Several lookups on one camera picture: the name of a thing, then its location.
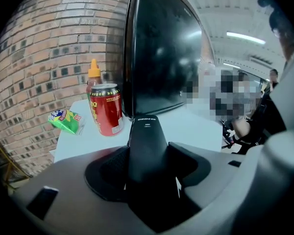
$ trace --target fluorescent light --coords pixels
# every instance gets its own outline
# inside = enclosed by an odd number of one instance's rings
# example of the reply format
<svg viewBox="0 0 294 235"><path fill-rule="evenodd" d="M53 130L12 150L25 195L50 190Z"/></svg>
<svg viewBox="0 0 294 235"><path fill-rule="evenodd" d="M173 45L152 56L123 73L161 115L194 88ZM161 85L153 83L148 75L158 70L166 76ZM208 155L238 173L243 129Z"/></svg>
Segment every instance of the fluorescent light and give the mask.
<svg viewBox="0 0 294 235"><path fill-rule="evenodd" d="M238 66L236 66L236 65L231 65L231 64L227 64L227 63L223 63L224 65L228 65L228 66L231 66L231 67L234 67L234 68L238 68L238 69L240 69L241 67L238 67Z"/></svg>
<svg viewBox="0 0 294 235"><path fill-rule="evenodd" d="M227 32L226 35L229 37L243 38L243 39L246 39L246 40L261 44L261 45L264 45L266 43L264 40L261 40L261 39L255 38L255 37L250 37L250 36L238 34L238 33Z"/></svg>
<svg viewBox="0 0 294 235"><path fill-rule="evenodd" d="M192 38L201 35L201 30L195 31L187 36L187 38Z"/></svg>

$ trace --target yellow object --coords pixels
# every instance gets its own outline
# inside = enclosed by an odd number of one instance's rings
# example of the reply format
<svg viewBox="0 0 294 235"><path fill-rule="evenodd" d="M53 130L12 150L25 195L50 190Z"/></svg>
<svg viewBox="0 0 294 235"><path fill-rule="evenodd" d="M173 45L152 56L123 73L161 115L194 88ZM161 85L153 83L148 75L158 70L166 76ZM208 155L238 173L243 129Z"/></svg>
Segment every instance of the yellow object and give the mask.
<svg viewBox="0 0 294 235"><path fill-rule="evenodd" d="M100 69L97 65L97 60L93 59L90 69L88 70L88 77L100 77Z"/></svg>

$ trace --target white ceiling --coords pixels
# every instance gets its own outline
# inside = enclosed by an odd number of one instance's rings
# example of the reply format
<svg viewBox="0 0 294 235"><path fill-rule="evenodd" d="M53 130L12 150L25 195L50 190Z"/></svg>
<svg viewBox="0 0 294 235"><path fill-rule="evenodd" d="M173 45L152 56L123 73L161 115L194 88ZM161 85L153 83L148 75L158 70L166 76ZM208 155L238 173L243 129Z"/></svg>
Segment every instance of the white ceiling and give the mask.
<svg viewBox="0 0 294 235"><path fill-rule="evenodd" d="M257 0L188 1L210 36L217 66L230 63L263 79L268 78L273 68L282 73L285 59L279 40L269 26L271 7L261 8ZM259 38L266 43L260 45L228 37L227 31ZM251 62L251 57L260 59L261 64Z"/></svg>

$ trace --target condiment bottle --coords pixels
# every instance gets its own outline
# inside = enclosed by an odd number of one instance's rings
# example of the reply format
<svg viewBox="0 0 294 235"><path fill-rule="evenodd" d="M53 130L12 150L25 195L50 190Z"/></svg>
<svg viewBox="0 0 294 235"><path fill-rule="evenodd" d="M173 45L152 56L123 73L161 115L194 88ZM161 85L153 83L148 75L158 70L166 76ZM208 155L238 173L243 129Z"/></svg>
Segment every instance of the condiment bottle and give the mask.
<svg viewBox="0 0 294 235"><path fill-rule="evenodd" d="M90 100L90 92L92 87L96 84L102 84L101 76L100 76L100 69L97 65L97 60L93 59L90 69L88 70L88 81L86 87L86 93L88 100Z"/></svg>

